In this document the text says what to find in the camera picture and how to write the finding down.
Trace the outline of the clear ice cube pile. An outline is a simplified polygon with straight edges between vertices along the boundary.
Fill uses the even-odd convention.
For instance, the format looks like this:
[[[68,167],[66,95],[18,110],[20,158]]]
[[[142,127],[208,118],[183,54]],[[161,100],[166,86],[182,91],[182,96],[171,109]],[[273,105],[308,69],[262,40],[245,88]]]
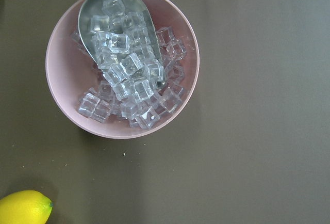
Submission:
[[[116,115],[131,127],[150,129],[181,104],[186,48],[171,27],[160,28],[153,39],[145,11],[104,0],[90,31],[101,79],[79,99],[82,116],[104,123]]]

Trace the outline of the metal ice scoop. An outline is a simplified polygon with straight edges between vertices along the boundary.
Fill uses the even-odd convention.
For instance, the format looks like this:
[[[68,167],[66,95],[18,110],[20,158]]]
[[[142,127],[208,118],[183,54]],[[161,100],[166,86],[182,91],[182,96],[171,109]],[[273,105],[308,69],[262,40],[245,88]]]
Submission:
[[[148,61],[162,64],[160,45],[149,9],[143,0],[85,0],[78,16],[78,31],[86,51],[116,86],[132,79],[161,89],[163,70],[153,71]]]

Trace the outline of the pink bowl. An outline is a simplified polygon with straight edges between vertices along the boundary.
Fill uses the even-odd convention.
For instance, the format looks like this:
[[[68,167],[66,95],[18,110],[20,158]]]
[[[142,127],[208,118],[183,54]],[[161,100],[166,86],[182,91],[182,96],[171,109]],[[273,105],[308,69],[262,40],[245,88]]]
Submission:
[[[151,134],[174,120],[185,108],[196,86],[200,68],[199,45],[188,19],[170,0],[143,0],[156,28],[172,26],[176,37],[182,39],[187,55],[183,59],[186,92],[182,105],[172,114],[162,117],[151,129],[132,128],[127,121],[111,117],[105,123],[86,118],[77,112],[79,97],[97,85],[97,73],[90,56],[77,47],[70,37],[77,27],[78,14],[85,0],[75,2],[59,19],[49,39],[45,71],[52,96],[61,111],[78,127],[105,138],[131,139]]]

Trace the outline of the yellow lemon near bowl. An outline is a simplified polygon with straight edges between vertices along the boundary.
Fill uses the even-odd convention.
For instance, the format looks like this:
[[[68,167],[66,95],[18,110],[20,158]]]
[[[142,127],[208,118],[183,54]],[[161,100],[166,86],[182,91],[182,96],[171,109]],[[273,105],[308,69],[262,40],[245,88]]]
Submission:
[[[35,190],[23,190],[1,199],[1,223],[46,223],[52,201]]]

